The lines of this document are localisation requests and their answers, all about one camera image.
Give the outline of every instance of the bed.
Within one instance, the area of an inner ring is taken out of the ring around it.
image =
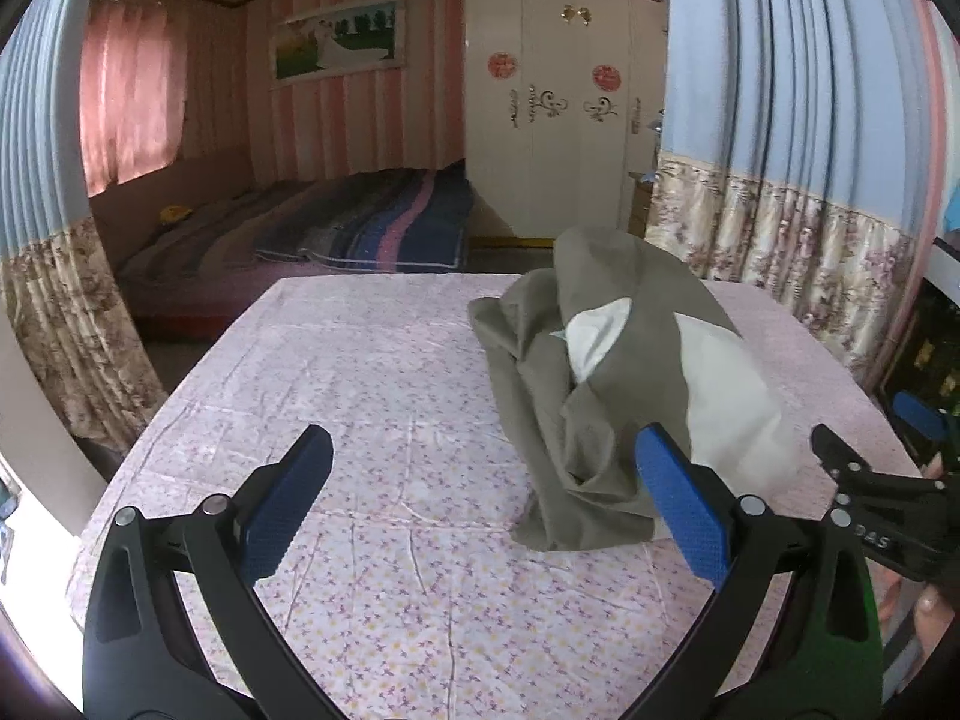
[[[281,181],[155,229],[117,279],[141,327],[214,319],[222,330],[287,276],[462,271],[471,208],[462,162]]]
[[[107,488],[70,581],[78,622],[118,507],[158,517],[232,493],[315,422],[333,435],[333,473],[280,571],[256,592],[349,717],[618,717],[710,588],[672,541],[538,553],[511,540],[528,477],[501,433],[466,306],[514,279],[273,285],[171,395]],[[876,469],[916,473],[881,413],[786,309],[754,287],[709,288],[798,440],[822,421]],[[819,517],[832,484],[809,452],[802,463],[772,503]],[[179,579],[214,673],[243,689],[192,578]],[[731,685],[760,656],[783,589],[769,594]]]

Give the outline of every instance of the red round sticker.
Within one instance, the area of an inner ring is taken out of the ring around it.
[[[615,92],[620,88],[620,71],[611,65],[593,68],[593,83],[601,92]]]
[[[508,79],[517,72],[517,57],[507,52],[496,52],[487,60],[487,70],[495,79]]]

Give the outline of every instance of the pink curtain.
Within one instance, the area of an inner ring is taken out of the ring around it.
[[[166,167],[184,136],[186,18],[155,1],[95,0],[80,60],[88,194]]]

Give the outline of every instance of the bride in white dress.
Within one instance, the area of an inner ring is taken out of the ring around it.
[[[333,23],[311,19],[306,23],[306,33],[313,32],[317,41],[317,67],[325,70],[371,65],[387,57],[389,49],[345,49],[333,39]]]

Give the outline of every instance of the white wardrobe door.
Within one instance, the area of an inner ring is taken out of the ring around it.
[[[630,6],[630,128],[624,181],[624,226],[630,218],[634,180],[654,170],[656,133],[647,128],[661,119],[666,83],[666,6],[652,0],[628,0]]]
[[[616,226],[628,113],[627,0],[523,0],[531,127],[528,237]],[[594,81],[594,71],[606,86]],[[610,81],[620,75],[620,84]]]
[[[470,232],[479,236],[526,234],[530,141],[521,82],[521,9],[522,0],[466,1],[467,178],[476,194]],[[517,62],[512,76],[497,77],[506,74],[497,69],[509,68],[511,57]]]

